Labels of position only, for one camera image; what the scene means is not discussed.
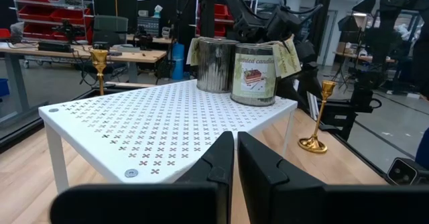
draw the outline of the black cable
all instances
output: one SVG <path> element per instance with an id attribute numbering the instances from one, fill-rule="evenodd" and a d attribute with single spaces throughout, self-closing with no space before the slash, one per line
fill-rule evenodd
<path id="1" fill-rule="evenodd" d="M 90 84 L 90 83 L 88 83 L 88 82 L 85 80 L 85 77 L 88 75 L 88 72 L 86 72 L 86 71 L 85 71 L 85 66 L 86 66 L 86 63 L 90 60 L 90 57 L 89 57 L 88 59 L 86 59 L 86 62 L 84 62 L 84 61 L 82 60 L 82 57 L 83 57 L 83 56 L 80 56 L 80 55 L 79 55 L 79 51 L 77 51 L 77 50 L 73 51 L 73 52 L 72 52 L 72 55 L 73 55 L 73 58 L 74 58 L 74 60 L 76 61 L 76 63 L 77 63 L 77 64 L 79 64 L 79 63 L 78 63 L 78 61 L 77 61 L 77 59 L 76 59 L 76 56 L 74 55 L 74 52 L 77 52 L 77 54 L 78 54 L 78 59 L 80 60 L 80 62 L 81 62 L 81 64 L 82 64 L 82 72 L 80 73 L 80 76 L 82 77 L 82 80 L 80 81 L 80 83 L 82 83 L 82 81 L 83 81 L 83 82 L 85 82 L 85 83 L 86 83 L 88 86 L 90 86 L 90 87 L 94 86 L 94 85 L 97 83 L 98 79 L 95 79 L 95 81 L 94 81 L 94 83 L 93 83 L 93 84 Z"/>
<path id="2" fill-rule="evenodd" d="M 379 99 L 371 99 L 371 101 L 375 101 L 376 103 L 378 103 L 378 106 L 372 107 L 373 109 L 377 109 L 377 108 L 381 107 L 383 104 L 383 103 L 381 103 L 381 101 Z"/>

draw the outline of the silver tin can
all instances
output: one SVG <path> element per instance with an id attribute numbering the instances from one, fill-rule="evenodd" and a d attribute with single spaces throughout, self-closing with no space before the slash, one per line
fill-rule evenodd
<path id="1" fill-rule="evenodd" d="M 234 40 L 199 39 L 198 89 L 210 93 L 231 92 L 237 43 Z"/>
<path id="2" fill-rule="evenodd" d="M 237 44 L 232 100 L 258 107 L 273 105 L 276 83 L 271 46 Z"/>

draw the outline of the blue bin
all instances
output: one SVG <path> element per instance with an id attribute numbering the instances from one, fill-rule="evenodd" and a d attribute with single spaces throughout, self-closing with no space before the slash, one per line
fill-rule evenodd
<path id="1" fill-rule="evenodd" d="M 7 79 L 0 78 L 0 97 L 9 95 L 9 87 L 7 86 Z"/>
<path id="2" fill-rule="evenodd" d="M 174 67 L 173 74 L 172 74 L 173 80 L 183 79 L 184 51 L 185 51 L 184 45 L 178 44 L 178 43 L 175 43 L 173 45 L 172 60 L 175 60 L 176 62 L 176 65 Z"/>

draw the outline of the gold candlestick holder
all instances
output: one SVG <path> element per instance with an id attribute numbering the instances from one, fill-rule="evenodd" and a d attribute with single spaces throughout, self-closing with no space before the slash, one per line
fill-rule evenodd
<path id="1" fill-rule="evenodd" d="M 313 135 L 311 135 L 311 137 L 302 138 L 298 141 L 298 145 L 309 152 L 316 153 L 316 154 L 323 154 L 323 153 L 326 153 L 326 151 L 328 151 L 328 147 L 324 143 L 318 140 L 317 131 L 319 130 L 320 119 L 322 118 L 324 105 L 326 104 L 326 100 L 328 99 L 328 97 L 332 95 L 335 85 L 336 83 L 330 80 L 324 80 L 322 82 L 323 100 L 322 100 L 322 106 L 320 107 L 319 116 L 317 117 L 316 129 L 314 130 L 314 133 Z"/>
<path id="2" fill-rule="evenodd" d="M 91 50 L 93 66 L 96 68 L 97 77 L 99 78 L 101 96 L 105 94 L 103 70 L 106 68 L 108 53 L 107 50 Z"/>

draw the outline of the wooden table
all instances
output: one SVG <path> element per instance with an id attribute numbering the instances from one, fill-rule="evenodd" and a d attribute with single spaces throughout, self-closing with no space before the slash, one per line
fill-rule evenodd
<path id="1" fill-rule="evenodd" d="M 40 103 L 30 107 L 27 99 L 27 92 L 22 77 L 21 66 L 19 64 L 19 55 L 28 56 L 50 56 L 56 58 L 77 58 L 79 56 L 90 56 L 88 51 L 91 46 L 72 46 L 73 53 L 65 52 L 50 52 L 37 49 L 37 45 L 31 44 L 8 44 L 0 42 L 0 52 L 5 53 L 6 71 L 9 77 L 9 85 L 11 87 L 11 97 L 15 103 L 15 112 L 0 118 L 0 127 L 2 125 L 11 124 L 19 121 L 26 115 L 37 111 L 38 107 L 46 105 L 47 102 Z M 113 62 L 128 62 L 129 67 L 129 82 L 137 83 L 137 65 L 135 62 L 155 63 L 163 58 L 167 53 L 161 50 L 140 51 L 140 53 L 124 52 L 122 56 L 108 56 L 109 61 Z"/>
<path id="2" fill-rule="evenodd" d="M 134 39 L 134 34 L 127 34 L 127 41 L 133 41 L 133 39 Z M 153 43 L 171 44 L 172 43 L 172 39 L 154 38 Z"/>
<path id="3" fill-rule="evenodd" d="M 334 52 L 336 55 L 338 56 L 344 56 L 345 58 L 356 58 L 357 55 L 355 54 L 347 54 L 347 53 L 342 53 L 342 52 Z M 360 56 L 358 57 L 359 60 L 364 60 L 366 62 L 372 62 L 373 61 L 373 57 L 372 56 Z M 393 59 L 386 59 L 386 62 L 388 63 L 394 63 L 395 60 Z"/>
<path id="4" fill-rule="evenodd" d="M 284 156 L 286 160 L 327 184 L 386 184 L 329 133 L 319 131 L 319 139 L 328 146 L 327 153 L 312 154 L 300 148 L 296 142 L 310 136 L 314 124 L 307 114 L 296 110 L 292 138 Z M 281 154 L 287 125 L 285 117 L 254 136 Z M 71 186 L 108 182 L 65 141 L 63 148 Z M 235 160 L 231 223 L 248 224 L 236 156 Z M 49 224 L 50 204 L 57 190 L 45 130 L 2 153 L 0 170 L 0 223 Z"/>

